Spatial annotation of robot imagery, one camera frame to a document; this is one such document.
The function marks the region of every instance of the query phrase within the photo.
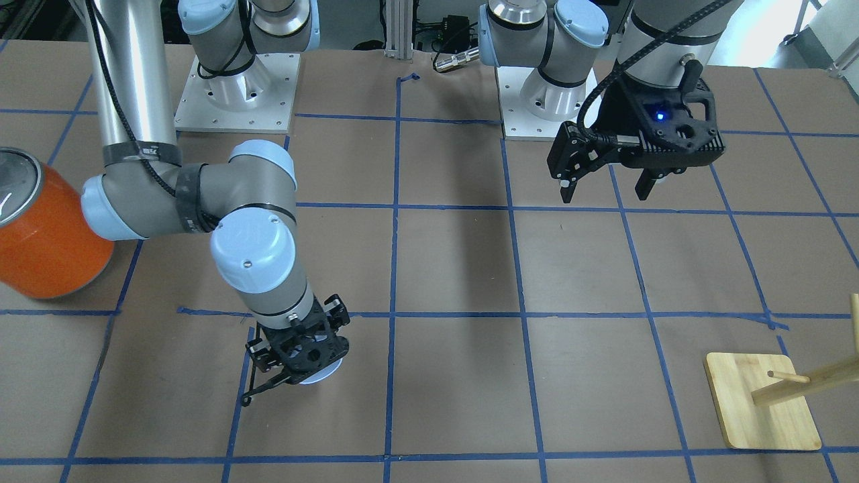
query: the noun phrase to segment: wooden base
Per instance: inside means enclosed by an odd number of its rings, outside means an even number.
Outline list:
[[[711,352],[705,363],[722,435],[736,449],[820,449],[820,436],[803,396],[758,407],[752,391],[777,382],[766,371],[795,374],[790,358]]]

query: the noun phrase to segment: orange cup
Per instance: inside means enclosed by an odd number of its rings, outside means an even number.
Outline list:
[[[98,277],[111,254],[113,241],[93,233],[55,169],[0,148],[0,281],[27,297],[60,297]]]

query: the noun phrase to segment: white mounting plate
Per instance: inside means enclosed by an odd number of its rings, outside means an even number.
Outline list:
[[[557,134],[561,121],[550,121],[539,118],[525,108],[525,100],[519,92],[525,79],[531,74],[532,67],[498,67],[498,100],[501,103],[501,118],[504,122],[504,138],[514,141],[546,141],[552,140]],[[596,75],[592,69],[585,81],[585,88],[590,93],[596,87]],[[596,98],[594,104],[585,114],[585,126],[590,127],[596,121],[602,99]],[[576,110],[572,121],[576,120]]]
[[[277,80],[274,88],[266,93],[265,98],[269,101],[248,111],[227,111],[209,100],[204,80],[197,75],[198,61],[195,57],[176,109],[176,130],[289,133],[301,56],[297,53],[266,53],[260,54],[258,60]]]

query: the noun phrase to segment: table surface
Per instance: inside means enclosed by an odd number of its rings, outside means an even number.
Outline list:
[[[193,51],[167,54],[176,105]],[[254,321],[209,237],[122,241],[71,296],[0,287],[0,480],[859,480],[855,386],[807,398],[822,450],[737,451],[704,372],[708,352],[799,371],[853,353],[859,106],[841,81],[709,67],[712,168],[646,202],[638,172],[604,168],[563,205],[549,144],[503,139],[493,69],[415,55],[302,54],[288,136],[179,138],[186,162],[289,149],[299,256],[353,314],[343,366],[241,408]],[[84,44],[0,44],[0,145],[78,189],[102,170],[91,72]]]

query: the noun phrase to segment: blue tape grid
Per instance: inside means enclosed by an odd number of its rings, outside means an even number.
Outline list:
[[[4,41],[0,44],[0,52],[3,51],[4,47],[8,44],[8,41]],[[687,469],[689,471],[690,480],[695,481],[694,470],[691,465],[691,457],[692,456],[707,456],[707,455],[743,455],[743,454],[793,454],[798,453],[794,451],[777,451],[777,450],[737,450],[737,449],[689,449],[688,445],[685,442],[685,435],[683,432],[682,422],[679,417],[679,410],[676,405],[676,400],[673,397],[673,389],[671,387],[670,377],[667,371],[667,365],[665,363],[664,353],[662,352],[661,342],[659,340],[659,334],[656,330],[655,326],[655,318],[660,317],[732,317],[732,318],[743,318],[748,319],[750,321],[756,321],[759,323],[765,323],[769,325],[771,328],[781,328],[788,330],[788,326],[784,324],[780,324],[774,322],[772,317],[778,317],[783,319],[798,319],[798,318],[811,318],[811,319],[849,319],[850,315],[848,314],[786,314],[786,313],[770,313],[768,308],[765,306],[765,300],[763,298],[763,292],[759,287],[759,282],[757,277],[754,274],[754,268],[752,265],[751,257],[748,256],[747,250],[745,248],[745,244],[742,241],[741,234],[739,232],[739,227],[736,225],[734,215],[742,215],[742,216],[773,216],[773,217],[829,217],[836,226],[838,233],[841,235],[844,245],[847,247],[851,258],[854,262],[859,266],[859,260],[856,259],[855,251],[852,246],[846,239],[844,232],[842,231],[840,225],[838,224],[839,217],[859,217],[859,213],[837,213],[833,212],[830,208],[829,204],[826,202],[824,194],[819,188],[818,183],[813,177],[810,168],[808,167],[802,153],[800,152],[798,146],[796,145],[795,138],[797,137],[820,137],[820,138],[859,138],[859,134],[833,134],[833,133],[805,133],[805,132],[792,132],[787,127],[782,115],[779,113],[775,102],[772,100],[769,91],[767,90],[763,79],[760,77],[757,70],[755,70],[755,74],[760,82],[762,88],[764,89],[766,96],[773,106],[773,109],[776,111],[777,117],[779,118],[782,126],[784,128],[784,132],[770,132],[770,131],[725,131],[728,134],[740,134],[740,135],[765,135],[765,136],[787,136],[792,145],[794,146],[795,152],[799,156],[804,169],[806,169],[807,175],[809,179],[813,183],[815,190],[817,191],[823,205],[826,209],[826,212],[815,213],[815,212],[782,212],[782,211],[732,211],[727,201],[727,197],[722,190],[721,183],[718,180],[718,176],[716,174],[715,169],[713,169],[713,175],[716,179],[716,183],[719,186],[720,194],[722,195],[722,199],[726,205],[725,211],[713,211],[713,210],[658,210],[658,209],[641,209],[641,208],[624,208],[622,205],[622,200],[619,195],[619,189],[617,186],[617,180],[613,173],[613,168],[610,167],[612,171],[612,183],[615,189],[615,195],[618,199],[618,208],[606,207],[606,208],[580,208],[580,207],[543,207],[543,206],[512,206],[512,197],[510,193],[510,181],[509,181],[509,171],[507,166],[506,159],[506,149],[504,147],[504,142],[502,140],[503,147],[503,162],[505,169],[505,183],[508,194],[508,205],[507,206],[466,206],[466,205],[401,205],[399,204],[399,128],[402,122],[429,122],[429,123],[444,123],[444,124],[500,124],[499,121],[489,120],[489,119],[464,119],[464,120],[452,120],[452,119],[423,119],[423,118],[404,118],[400,115],[401,113],[401,92],[400,92],[400,84],[402,82],[408,81],[410,79],[417,79],[417,75],[412,75],[406,78],[400,78],[397,80],[397,115],[394,117],[386,117],[386,116],[344,116],[344,115],[327,115],[327,114],[303,114],[299,113],[296,116],[298,117],[307,117],[307,118],[323,118],[323,119],[363,119],[363,120],[382,120],[382,121],[393,121],[396,123],[396,150],[395,150],[395,170],[394,170],[394,201],[391,205],[384,204],[328,204],[328,203],[300,203],[299,205],[303,206],[312,206],[312,207],[338,207],[338,208],[381,208],[381,209],[393,209],[393,239],[392,239],[392,283],[391,283],[391,308],[387,313],[355,313],[355,315],[363,315],[367,317],[371,316],[379,316],[379,317],[388,317],[390,322],[390,334],[389,334],[389,354],[388,354],[388,387],[387,387],[387,413],[386,413],[386,443],[385,443],[385,454],[384,455],[309,455],[309,456],[243,456],[243,457],[235,457],[233,456],[233,449],[235,447],[235,436],[238,431],[238,423],[239,417],[241,414],[241,405],[237,399],[236,401],[236,409],[234,411],[233,422],[231,425],[230,432],[230,440],[228,442],[228,450],[227,454],[221,457],[199,457],[199,458],[170,458],[170,457],[126,457],[126,458],[80,458],[76,457],[76,449],[78,444],[80,443],[80,437],[82,435],[83,428],[86,424],[86,418],[88,416],[89,408],[92,404],[92,399],[94,397],[94,392],[96,390],[99,375],[101,371],[101,364],[104,362],[104,356],[107,350],[107,344],[109,343],[110,333],[113,329],[113,322],[115,316],[119,313],[119,309],[121,308],[122,302],[125,299],[125,293],[128,288],[128,284],[131,281],[131,276],[134,272],[134,267],[137,263],[137,257],[140,253],[140,249],[143,245],[142,242],[139,242],[137,245],[137,250],[132,258],[131,266],[126,275],[125,284],[123,286],[123,290],[120,293],[120,298],[117,303],[117,308],[115,310],[31,310],[31,309],[0,309],[0,315],[82,315],[82,316],[104,316],[107,315],[109,317],[108,324],[105,332],[105,345],[104,350],[101,354],[100,362],[96,368],[96,371],[93,376],[93,381],[91,382],[90,389],[88,391],[87,400],[85,402],[84,408],[82,410],[82,415],[78,423],[78,427],[76,428],[75,438],[72,441],[72,445],[69,451],[69,455],[66,458],[2,458],[0,459],[0,466],[3,465],[64,465],[64,471],[61,476],[61,483],[65,482],[68,478],[68,473],[70,470],[70,466],[72,465],[94,465],[94,464],[223,464],[224,471],[222,475],[222,481],[228,481],[229,477],[229,469],[230,465],[234,464],[254,464],[254,463],[312,463],[312,462],[383,462],[385,464],[385,482],[387,483],[390,480],[390,461],[485,461],[485,460],[538,460],[540,462],[540,472],[541,472],[541,480],[546,481],[545,475],[545,461],[551,459],[589,459],[589,458],[627,458],[627,457],[666,457],[666,456],[677,456],[684,457],[687,464]],[[92,78],[88,80],[87,84],[84,86],[81,96],[78,99],[78,102],[75,106],[75,109],[72,111],[53,111],[53,110],[28,110],[28,109],[4,109],[0,108],[0,113],[42,113],[42,114],[61,114],[61,115],[69,115],[70,119],[67,123],[61,138],[58,141],[58,144],[52,153],[51,159],[49,159],[49,164],[53,163],[56,158],[57,153],[60,151],[63,141],[65,140],[68,132],[71,128],[71,125],[74,121],[74,118],[77,115],[96,115],[97,113],[94,111],[81,111],[80,106],[90,85],[92,83]],[[283,146],[286,148],[289,146],[289,137],[284,139]],[[511,236],[514,243],[514,258],[515,258],[515,266],[517,272],[517,285],[520,296],[520,312],[518,313],[480,313],[480,312],[468,312],[468,313],[418,313],[418,312],[397,312],[395,310],[395,291],[396,291],[396,244],[397,244],[397,222],[398,222],[398,211],[399,209],[425,209],[425,210],[507,210],[509,212],[510,219],[510,228],[511,228]],[[605,314],[588,314],[588,313],[529,313],[525,309],[524,305],[524,296],[521,287],[521,268],[518,261],[518,246],[517,246],[517,238],[515,235],[515,211],[602,211],[602,212],[617,212],[621,215],[624,220],[624,230],[626,230],[628,242],[630,244],[631,253],[633,254],[634,264],[637,269],[637,276],[639,278],[639,285],[642,290],[643,301],[645,304],[645,312],[644,313],[605,313]],[[637,254],[635,252],[634,241],[632,240],[631,232],[629,229],[629,224],[627,221],[628,213],[663,213],[663,214],[704,214],[704,215],[728,215],[732,219],[732,224],[734,225],[734,229],[738,236],[738,241],[740,245],[743,247],[744,255],[746,256],[746,261],[749,265],[749,268],[752,270],[752,275],[755,278],[756,288],[758,288],[758,294],[761,297],[762,306],[764,308],[763,314],[748,314],[748,313],[709,313],[709,312],[654,312],[649,308],[649,301],[647,299],[647,293],[643,285],[643,277],[641,275],[640,267],[638,265]],[[179,309],[180,313],[185,313],[189,315],[234,315],[234,316],[249,316],[250,314],[245,314],[241,312],[218,312],[218,311],[208,311],[208,310],[194,310],[194,309]],[[528,379],[529,379],[529,388],[531,390],[532,396],[532,404],[533,404],[533,416],[534,416],[534,426],[535,426],[535,436],[538,442],[538,451],[536,453],[507,453],[507,454],[482,454],[482,453],[474,453],[474,454],[423,454],[423,455],[392,455],[391,452],[391,435],[392,435],[392,424],[393,424],[393,354],[394,354],[394,319],[395,317],[459,317],[459,316],[470,316],[470,317],[516,317],[519,316],[522,319],[523,324],[523,341],[525,344],[526,358],[528,364]],[[527,335],[527,318],[534,317],[575,317],[575,318],[607,318],[607,317],[635,317],[635,318],[644,318],[646,317],[649,320],[651,326],[651,333],[654,337],[654,342],[656,345],[657,354],[660,358],[661,368],[663,372],[663,376],[665,378],[665,382],[667,385],[667,390],[669,394],[669,400],[672,403],[672,409],[675,417],[675,423],[678,427],[678,433],[681,441],[681,449],[675,450],[653,450],[653,451],[583,451],[583,452],[544,452],[542,449],[542,437],[540,435],[540,422],[539,422],[539,407],[537,405],[536,392],[533,384],[533,367],[531,366],[530,360],[530,345],[529,339]],[[786,354],[787,349],[784,345],[781,335],[777,336],[777,340],[779,345],[782,347],[783,352]],[[242,365],[242,377],[241,377],[241,387],[238,395],[241,396],[241,392],[247,382],[247,367],[248,367],[248,359],[244,358],[244,362]],[[825,458],[826,465],[829,468],[830,474],[832,476],[832,480],[837,482],[838,477],[835,475],[834,467],[832,466],[832,462],[829,458],[830,454],[837,453],[859,453],[859,446],[837,446],[837,447],[829,447],[824,446],[824,448],[820,451]]]

